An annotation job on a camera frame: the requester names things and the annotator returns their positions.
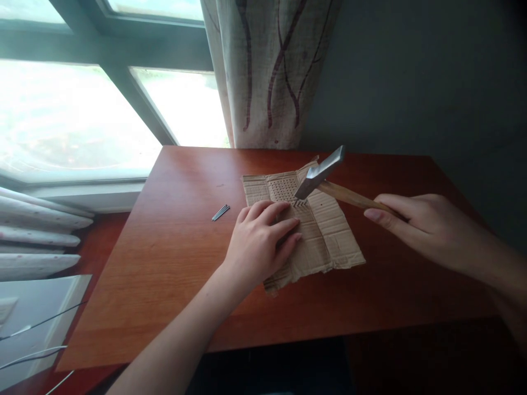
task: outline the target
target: window sill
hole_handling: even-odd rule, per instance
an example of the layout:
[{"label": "window sill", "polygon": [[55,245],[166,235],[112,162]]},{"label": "window sill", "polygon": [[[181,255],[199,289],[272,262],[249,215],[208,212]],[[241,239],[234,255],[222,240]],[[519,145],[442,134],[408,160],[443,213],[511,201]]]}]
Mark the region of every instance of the window sill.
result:
[{"label": "window sill", "polygon": [[36,198],[98,214],[132,211],[144,182],[27,188],[20,192]]}]

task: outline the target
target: left hand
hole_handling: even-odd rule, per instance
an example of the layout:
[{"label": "left hand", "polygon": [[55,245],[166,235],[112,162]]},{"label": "left hand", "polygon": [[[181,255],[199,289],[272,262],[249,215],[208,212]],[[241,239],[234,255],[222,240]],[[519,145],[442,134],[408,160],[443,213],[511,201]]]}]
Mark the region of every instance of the left hand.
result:
[{"label": "left hand", "polygon": [[290,218],[271,225],[290,203],[262,200],[240,211],[225,261],[220,266],[232,286],[246,294],[285,264],[301,233],[293,233],[277,248],[277,242],[300,222]]}]

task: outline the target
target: cable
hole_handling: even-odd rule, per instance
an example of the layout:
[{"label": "cable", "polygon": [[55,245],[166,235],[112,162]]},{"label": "cable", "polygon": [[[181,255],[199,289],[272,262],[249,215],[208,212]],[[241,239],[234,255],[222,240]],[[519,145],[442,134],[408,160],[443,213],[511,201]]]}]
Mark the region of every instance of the cable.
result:
[{"label": "cable", "polygon": [[85,303],[88,303],[88,301],[84,301],[84,302],[81,302],[81,303],[79,303],[79,304],[76,304],[76,305],[74,305],[73,307],[70,307],[69,309],[66,309],[66,310],[64,310],[64,311],[61,312],[61,313],[55,314],[54,316],[52,316],[52,317],[50,317],[50,318],[48,318],[48,319],[46,319],[46,320],[44,320],[44,321],[42,321],[42,322],[39,322],[39,323],[36,324],[36,325],[28,325],[28,326],[23,327],[23,328],[22,328],[21,330],[19,330],[18,332],[15,332],[15,333],[13,333],[13,334],[11,334],[11,335],[9,335],[9,336],[0,337],[0,341],[5,340],[5,339],[8,339],[8,338],[13,337],[13,336],[16,336],[16,335],[20,335],[21,333],[24,333],[25,331],[29,331],[30,329],[36,328],[36,327],[39,326],[39,325],[45,324],[47,321],[50,321],[50,320],[52,320],[53,318],[56,318],[56,317],[58,317],[59,315],[62,315],[62,314],[64,314],[64,313],[67,313],[69,310],[72,310],[72,309],[74,309],[74,308],[76,308],[76,307],[79,307],[79,306],[81,306],[82,304],[85,304]]},{"label": "cable", "polygon": [[[25,357],[21,357],[21,358],[15,359],[14,361],[11,361],[11,362],[9,362],[9,363],[7,363],[7,364],[5,364],[5,365],[0,366],[0,370],[5,369],[5,368],[8,368],[8,367],[13,366],[13,365],[17,365],[17,364],[22,363],[22,362],[31,361],[31,360],[35,360],[35,359],[47,358],[47,357],[49,357],[49,356],[52,356],[53,354],[58,353],[61,349],[66,348],[66,347],[67,347],[67,346],[56,346],[56,347],[46,348],[46,349],[44,349],[44,350],[37,351],[37,352],[35,352],[35,353],[32,353],[32,354],[26,355]],[[51,351],[51,350],[53,350],[53,349],[54,349],[54,350],[57,350],[57,351],[52,352],[52,353],[50,353],[50,354],[43,355],[43,356],[41,356],[41,357],[28,358],[28,357],[32,357],[32,356],[34,356],[34,355],[36,355],[36,354],[40,354],[41,352]]]},{"label": "cable", "polygon": [[64,381],[66,381],[66,379],[67,379],[69,376],[71,376],[71,375],[73,374],[73,372],[74,372],[74,370],[72,370],[68,376],[64,377],[64,378],[62,379],[62,381],[61,381],[60,383],[58,383],[56,386],[54,386],[49,392],[47,392],[46,395],[49,395],[49,394],[51,394],[53,391],[55,391],[55,390],[59,387],[59,385],[61,385]]},{"label": "cable", "polygon": [[10,362],[8,363],[7,365],[4,365],[0,368],[0,370],[2,369],[6,369],[6,368],[9,368],[13,365],[18,365],[19,363],[22,363],[22,362],[28,362],[28,361],[32,361],[32,360],[35,360],[35,359],[43,359],[43,358],[47,358],[47,357],[50,357],[52,355],[55,355],[59,352],[60,350],[56,350],[56,351],[53,351],[52,353],[49,353],[49,354],[46,354],[46,355],[43,355],[41,357],[33,357],[33,358],[27,358],[27,359],[23,359],[23,360],[17,360],[17,361],[13,361],[13,362]]}]

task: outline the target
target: window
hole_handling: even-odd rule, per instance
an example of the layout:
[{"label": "window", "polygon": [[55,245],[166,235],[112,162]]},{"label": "window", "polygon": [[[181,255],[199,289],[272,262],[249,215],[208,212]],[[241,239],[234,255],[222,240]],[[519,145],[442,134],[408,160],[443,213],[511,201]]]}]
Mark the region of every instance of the window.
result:
[{"label": "window", "polygon": [[2,0],[0,19],[66,24],[48,0]]},{"label": "window", "polygon": [[133,71],[179,145],[229,147],[214,73],[137,67]]},{"label": "window", "polygon": [[0,181],[19,189],[229,147],[199,0],[0,0],[0,84]]},{"label": "window", "polygon": [[95,65],[0,60],[0,168],[25,182],[146,177],[161,150]]},{"label": "window", "polygon": [[109,0],[108,3],[113,11],[121,14],[203,20],[199,0]]}]

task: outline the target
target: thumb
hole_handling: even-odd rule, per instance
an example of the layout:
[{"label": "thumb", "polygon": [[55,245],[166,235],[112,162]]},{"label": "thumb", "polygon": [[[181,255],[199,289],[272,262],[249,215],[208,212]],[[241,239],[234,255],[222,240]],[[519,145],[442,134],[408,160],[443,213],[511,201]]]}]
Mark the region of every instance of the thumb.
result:
[{"label": "thumb", "polygon": [[377,208],[369,208],[364,211],[364,216],[376,224],[382,226],[387,231],[392,232],[410,247],[413,247],[416,244],[422,233],[421,230],[414,228],[410,224],[400,220],[399,218],[390,214],[388,211],[379,210]]},{"label": "thumb", "polygon": [[274,263],[277,266],[277,270],[281,268],[285,262],[287,261],[287,258],[289,258],[289,255],[293,252],[293,250],[296,247],[296,243],[302,238],[301,233],[293,233],[290,235],[287,240],[280,246],[276,253],[276,257],[274,258]]}]

